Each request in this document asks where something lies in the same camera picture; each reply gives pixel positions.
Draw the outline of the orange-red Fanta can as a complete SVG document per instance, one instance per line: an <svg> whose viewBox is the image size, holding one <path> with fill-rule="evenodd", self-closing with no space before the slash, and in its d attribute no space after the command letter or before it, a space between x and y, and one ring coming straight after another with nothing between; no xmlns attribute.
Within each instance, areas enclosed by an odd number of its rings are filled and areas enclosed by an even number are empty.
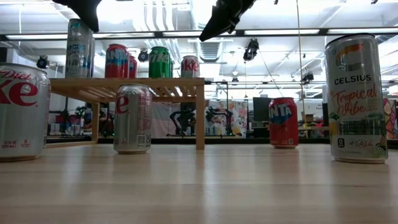
<svg viewBox="0 0 398 224"><path fill-rule="evenodd" d="M129 74L129 53L120 44L110 44L106 51L105 78L127 78Z"/></svg>
<svg viewBox="0 0 398 224"><path fill-rule="evenodd" d="M273 98L269 104L270 144L295 149L299 144L297 105L291 97Z"/></svg>
<svg viewBox="0 0 398 224"><path fill-rule="evenodd" d="M134 56L129 55L129 78L136 78L137 74L137 60Z"/></svg>

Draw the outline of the silver Diet Coke can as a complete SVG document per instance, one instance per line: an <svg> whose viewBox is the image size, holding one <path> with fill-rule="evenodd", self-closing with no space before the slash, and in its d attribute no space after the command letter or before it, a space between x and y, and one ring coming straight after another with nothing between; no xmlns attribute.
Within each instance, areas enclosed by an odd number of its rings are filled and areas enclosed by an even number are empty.
<svg viewBox="0 0 398 224"><path fill-rule="evenodd" d="M0 162L41 155L47 139L50 95L47 72L0 63Z"/></svg>
<svg viewBox="0 0 398 224"><path fill-rule="evenodd" d="M180 68L182 78L198 78L200 76L200 64L196 56L184 56Z"/></svg>
<svg viewBox="0 0 398 224"><path fill-rule="evenodd" d="M151 147L152 93L146 85L119 87L115 101L114 150L119 154L144 154Z"/></svg>

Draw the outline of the wooden slatted shelf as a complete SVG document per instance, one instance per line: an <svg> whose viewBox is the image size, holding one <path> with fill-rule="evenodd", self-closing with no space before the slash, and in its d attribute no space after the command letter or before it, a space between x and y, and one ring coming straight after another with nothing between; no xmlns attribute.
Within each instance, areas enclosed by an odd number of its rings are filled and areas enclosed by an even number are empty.
<svg viewBox="0 0 398 224"><path fill-rule="evenodd" d="M90 103L93 109L92 137L90 141L50 144L49 148L87 146L98 143L100 104L116 100L122 85L140 84L153 91L154 102L196 104L196 149L205 149L205 79L204 78L52 78L51 91Z"/></svg>

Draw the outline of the black background monitor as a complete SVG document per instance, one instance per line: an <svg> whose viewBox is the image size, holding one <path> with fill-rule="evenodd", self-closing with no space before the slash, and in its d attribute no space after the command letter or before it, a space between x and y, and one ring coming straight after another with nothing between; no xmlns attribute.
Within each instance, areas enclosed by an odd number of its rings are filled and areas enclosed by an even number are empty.
<svg viewBox="0 0 398 224"><path fill-rule="evenodd" d="M269 121L269 104L271 98L254 97L253 110L255 121Z"/></svg>

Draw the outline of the floral patterned panel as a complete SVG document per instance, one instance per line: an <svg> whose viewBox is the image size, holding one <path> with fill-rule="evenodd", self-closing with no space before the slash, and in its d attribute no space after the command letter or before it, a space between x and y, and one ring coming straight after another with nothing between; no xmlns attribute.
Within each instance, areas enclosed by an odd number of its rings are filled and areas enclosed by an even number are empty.
<svg viewBox="0 0 398 224"><path fill-rule="evenodd" d="M233 136L245 138L248 128L248 102L236 100L206 100L206 108L228 109L233 113L232 131ZM210 136L227 136L224 124L211 124L205 119L205 134Z"/></svg>

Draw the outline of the background robot station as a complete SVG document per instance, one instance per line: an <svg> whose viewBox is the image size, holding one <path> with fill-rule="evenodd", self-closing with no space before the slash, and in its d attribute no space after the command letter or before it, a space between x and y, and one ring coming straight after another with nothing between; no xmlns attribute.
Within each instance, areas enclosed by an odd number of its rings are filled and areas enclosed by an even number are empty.
<svg viewBox="0 0 398 224"><path fill-rule="evenodd" d="M93 111L87 106L75 110L51 111L55 121L48 123L48 136L91 136L93 134ZM114 136L114 116L107 108L100 108L98 134L104 138Z"/></svg>

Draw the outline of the white background sheet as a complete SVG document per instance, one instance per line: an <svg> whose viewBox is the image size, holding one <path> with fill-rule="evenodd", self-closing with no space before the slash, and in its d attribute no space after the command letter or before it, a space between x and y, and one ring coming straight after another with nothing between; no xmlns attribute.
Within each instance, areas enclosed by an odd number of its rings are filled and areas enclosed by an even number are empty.
<svg viewBox="0 0 398 224"><path fill-rule="evenodd" d="M170 115L176 111L180 111L180 103L161 103L152 104L152 138L166 138L167 136L179 136L176 132L177 128Z"/></svg>

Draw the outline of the colourful patterned panel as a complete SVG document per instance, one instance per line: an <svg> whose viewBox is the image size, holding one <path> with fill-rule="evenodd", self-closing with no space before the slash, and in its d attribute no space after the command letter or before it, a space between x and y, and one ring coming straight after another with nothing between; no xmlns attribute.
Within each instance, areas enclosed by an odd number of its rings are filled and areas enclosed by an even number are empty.
<svg viewBox="0 0 398 224"><path fill-rule="evenodd" d="M398 117L396 100L383 99L384 120L386 125L386 137L388 140L398 139Z"/></svg>

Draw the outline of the black overhead frame bar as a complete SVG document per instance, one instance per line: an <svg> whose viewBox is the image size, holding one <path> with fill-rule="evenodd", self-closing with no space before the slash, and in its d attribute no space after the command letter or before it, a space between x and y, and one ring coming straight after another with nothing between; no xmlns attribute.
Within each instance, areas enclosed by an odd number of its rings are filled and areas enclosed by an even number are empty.
<svg viewBox="0 0 398 224"><path fill-rule="evenodd" d="M219 37L291 37L291 36L339 36L357 33L374 35L398 35L398 27L358 27L358 28L308 28L308 29L251 29L234 30L232 33L220 34ZM149 32L102 32L93 37L96 40L124 39L184 39L198 38L200 30L149 31ZM0 34L0 41L45 41L66 40L67 34Z"/></svg>

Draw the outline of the black aluminium table frame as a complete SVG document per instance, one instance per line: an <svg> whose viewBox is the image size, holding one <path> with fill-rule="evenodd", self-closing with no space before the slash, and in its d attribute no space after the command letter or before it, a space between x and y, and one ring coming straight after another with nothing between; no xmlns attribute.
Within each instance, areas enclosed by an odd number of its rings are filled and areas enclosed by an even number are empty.
<svg viewBox="0 0 398 224"><path fill-rule="evenodd" d="M79 138L47 138L47 144L61 144L61 143L89 143L90 137ZM152 144L195 144L195 137L193 138L152 138ZM205 144L269 144L270 140L266 138L237 138L237 137L206 137ZM328 138L300 138L300 144L329 144ZM389 149L398 150L398 140L388 140L387 146Z"/></svg>

